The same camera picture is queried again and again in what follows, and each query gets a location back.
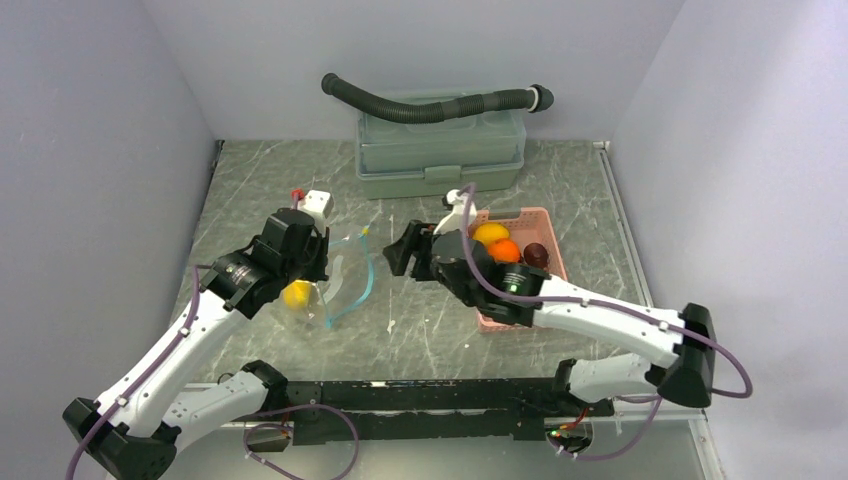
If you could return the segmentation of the clear zip top bag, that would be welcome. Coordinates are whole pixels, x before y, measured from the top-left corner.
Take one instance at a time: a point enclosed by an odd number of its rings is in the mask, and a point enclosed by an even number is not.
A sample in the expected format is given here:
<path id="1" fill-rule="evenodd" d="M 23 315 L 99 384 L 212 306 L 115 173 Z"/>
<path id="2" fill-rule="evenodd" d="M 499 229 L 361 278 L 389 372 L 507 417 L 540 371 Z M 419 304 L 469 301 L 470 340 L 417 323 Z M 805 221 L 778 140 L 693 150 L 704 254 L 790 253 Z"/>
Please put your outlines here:
<path id="1" fill-rule="evenodd" d="M 306 311 L 292 311 L 281 298 L 284 316 L 315 327 L 333 327 L 342 317 L 360 307 L 375 283 L 375 265 L 368 253 L 370 227 L 339 224 L 329 237 L 326 281 L 314 285 L 312 304 Z"/>

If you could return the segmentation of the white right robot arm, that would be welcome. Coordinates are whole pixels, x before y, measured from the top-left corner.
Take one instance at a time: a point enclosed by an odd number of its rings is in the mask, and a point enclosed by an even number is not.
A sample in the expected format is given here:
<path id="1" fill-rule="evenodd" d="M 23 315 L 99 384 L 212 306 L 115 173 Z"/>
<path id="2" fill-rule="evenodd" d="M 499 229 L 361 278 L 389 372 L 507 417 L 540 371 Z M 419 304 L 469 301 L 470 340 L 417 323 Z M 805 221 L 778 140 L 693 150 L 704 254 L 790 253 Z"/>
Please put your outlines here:
<path id="1" fill-rule="evenodd" d="M 411 221 L 382 254 L 395 276 L 436 281 L 465 306 L 502 325 L 559 329 L 624 349 L 602 360 L 566 360 L 551 401 L 574 415 L 620 395 L 651 395 L 688 408 L 712 403 L 716 339 L 710 311 L 652 309 L 585 290 L 533 266 L 495 260 L 459 231 Z"/>

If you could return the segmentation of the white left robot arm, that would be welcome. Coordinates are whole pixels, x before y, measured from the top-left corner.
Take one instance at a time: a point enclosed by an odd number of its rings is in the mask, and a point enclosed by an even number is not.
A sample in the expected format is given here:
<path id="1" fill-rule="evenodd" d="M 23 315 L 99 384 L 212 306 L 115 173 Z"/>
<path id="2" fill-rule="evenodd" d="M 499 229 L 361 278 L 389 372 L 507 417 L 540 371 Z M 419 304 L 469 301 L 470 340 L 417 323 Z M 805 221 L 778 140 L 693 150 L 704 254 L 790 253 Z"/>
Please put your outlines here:
<path id="1" fill-rule="evenodd" d="M 288 380 L 268 363 L 244 365 L 223 384 L 177 398 L 231 335 L 296 280 L 327 278 L 330 207 L 281 208 L 249 244 L 193 268 L 190 303 L 142 359 L 95 399 L 78 397 L 63 419 L 78 442 L 65 471 L 89 455 L 117 479 L 158 479 L 177 454 L 221 424 L 279 417 Z"/>

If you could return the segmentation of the yellow bell pepper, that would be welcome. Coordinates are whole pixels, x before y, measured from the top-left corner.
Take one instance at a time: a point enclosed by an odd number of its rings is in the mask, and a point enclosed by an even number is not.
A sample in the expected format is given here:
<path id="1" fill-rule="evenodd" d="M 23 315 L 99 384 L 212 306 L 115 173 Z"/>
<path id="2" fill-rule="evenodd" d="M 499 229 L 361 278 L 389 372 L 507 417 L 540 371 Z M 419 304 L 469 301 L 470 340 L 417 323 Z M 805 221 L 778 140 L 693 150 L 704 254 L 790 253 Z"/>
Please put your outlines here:
<path id="1" fill-rule="evenodd" d="M 292 311 L 306 311 L 312 304 L 314 285 L 305 280 L 296 280 L 281 293 L 283 304 Z"/>

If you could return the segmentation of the yellow lemon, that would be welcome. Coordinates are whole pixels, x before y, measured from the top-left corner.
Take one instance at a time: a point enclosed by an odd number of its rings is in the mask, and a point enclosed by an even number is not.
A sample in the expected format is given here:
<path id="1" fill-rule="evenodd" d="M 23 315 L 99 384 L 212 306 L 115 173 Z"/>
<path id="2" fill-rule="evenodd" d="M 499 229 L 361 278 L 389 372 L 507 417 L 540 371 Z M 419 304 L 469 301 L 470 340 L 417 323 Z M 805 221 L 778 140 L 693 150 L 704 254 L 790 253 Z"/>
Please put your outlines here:
<path id="1" fill-rule="evenodd" d="M 489 245 L 503 240 L 510 239 L 510 230 L 502 224 L 495 222 L 487 222 L 480 224 L 473 232 L 471 238 L 474 241 L 481 243 L 483 246 Z"/>

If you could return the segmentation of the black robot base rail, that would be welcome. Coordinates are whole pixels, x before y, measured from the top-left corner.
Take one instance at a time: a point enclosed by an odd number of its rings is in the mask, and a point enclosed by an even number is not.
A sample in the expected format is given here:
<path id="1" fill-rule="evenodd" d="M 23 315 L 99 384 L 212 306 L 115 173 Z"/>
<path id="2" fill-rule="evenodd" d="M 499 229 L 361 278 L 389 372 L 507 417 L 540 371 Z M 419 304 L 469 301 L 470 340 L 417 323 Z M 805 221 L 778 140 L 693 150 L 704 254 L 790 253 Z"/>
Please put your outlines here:
<path id="1" fill-rule="evenodd" d="M 244 420 L 291 423 L 297 446 L 349 440 L 510 437 L 541 441 L 559 420 L 610 417 L 611 401 L 588 404 L 551 378 L 292 381 L 287 397 Z"/>

